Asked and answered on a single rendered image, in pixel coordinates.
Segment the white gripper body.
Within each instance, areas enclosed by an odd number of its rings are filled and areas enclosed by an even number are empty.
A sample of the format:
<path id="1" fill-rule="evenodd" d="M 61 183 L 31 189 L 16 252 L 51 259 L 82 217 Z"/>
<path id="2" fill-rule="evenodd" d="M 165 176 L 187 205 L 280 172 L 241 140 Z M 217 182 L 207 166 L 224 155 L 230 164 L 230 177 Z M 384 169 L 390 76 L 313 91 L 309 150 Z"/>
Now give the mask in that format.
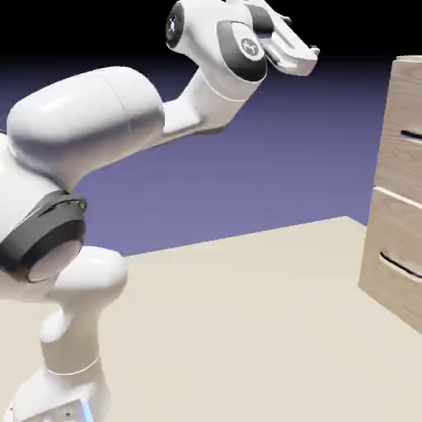
<path id="1" fill-rule="evenodd" d="M 272 35 L 262 40 L 267 59 L 281 73 L 306 77 L 317 65 L 318 56 L 285 22 L 286 16 L 271 15 Z"/>

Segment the light wood drawer front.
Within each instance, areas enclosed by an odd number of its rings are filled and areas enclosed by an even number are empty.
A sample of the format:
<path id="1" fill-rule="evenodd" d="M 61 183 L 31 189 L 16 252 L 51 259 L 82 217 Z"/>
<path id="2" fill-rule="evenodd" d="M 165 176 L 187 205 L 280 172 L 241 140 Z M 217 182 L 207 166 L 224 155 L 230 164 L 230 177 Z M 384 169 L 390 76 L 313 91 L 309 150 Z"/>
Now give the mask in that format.
<path id="1" fill-rule="evenodd" d="M 373 189 L 359 287 L 422 334 L 422 279 L 396 269 L 379 254 L 422 270 L 422 209 L 381 187 Z"/>
<path id="2" fill-rule="evenodd" d="M 392 62 L 374 185 L 422 209 L 422 142 L 403 129 L 422 134 L 421 55 Z"/>

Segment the light wood cabinet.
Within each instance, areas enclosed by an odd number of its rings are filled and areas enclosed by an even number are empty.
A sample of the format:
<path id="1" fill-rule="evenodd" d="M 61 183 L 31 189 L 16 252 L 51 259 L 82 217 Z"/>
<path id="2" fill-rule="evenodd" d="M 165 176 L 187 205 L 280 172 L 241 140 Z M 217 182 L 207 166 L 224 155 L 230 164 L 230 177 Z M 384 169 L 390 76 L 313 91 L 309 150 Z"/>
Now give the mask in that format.
<path id="1" fill-rule="evenodd" d="M 422 334 L 422 55 L 392 62 L 359 287 Z"/>

